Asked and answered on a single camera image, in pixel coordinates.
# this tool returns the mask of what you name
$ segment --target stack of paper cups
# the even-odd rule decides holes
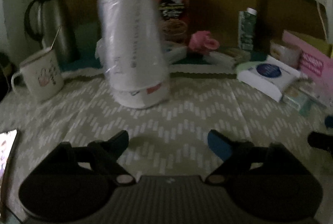
[[[99,13],[104,71],[115,100],[144,108],[167,98],[169,72],[155,0],[99,0]]]

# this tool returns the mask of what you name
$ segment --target smartphone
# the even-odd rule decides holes
[[[17,145],[19,130],[0,133],[0,220],[5,221],[10,162]]]

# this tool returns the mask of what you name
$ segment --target red label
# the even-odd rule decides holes
[[[151,88],[147,89],[147,94],[151,94],[154,91],[157,91],[162,86],[162,83],[157,84],[156,86],[153,86]]]
[[[324,69],[324,63],[309,53],[303,53],[301,64],[319,77]]]

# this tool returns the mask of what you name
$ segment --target pink box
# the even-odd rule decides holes
[[[333,59],[287,30],[283,32],[282,40],[302,49],[301,72],[305,73],[318,85],[326,88],[330,94],[333,94]]]

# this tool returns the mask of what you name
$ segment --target tablecloth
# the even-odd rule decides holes
[[[324,132],[324,112],[316,105],[303,117],[285,104],[237,80],[171,79],[170,100],[135,110],[116,103],[102,75],[68,79],[52,99],[35,103],[28,91],[9,93],[0,103],[0,130],[18,128],[7,206],[24,220],[18,188],[61,141],[86,146],[120,130],[130,136],[119,164],[138,180],[142,174],[205,177],[222,161],[207,146],[210,129],[258,146],[282,142],[314,174],[333,174],[327,152],[307,144],[312,130]]]

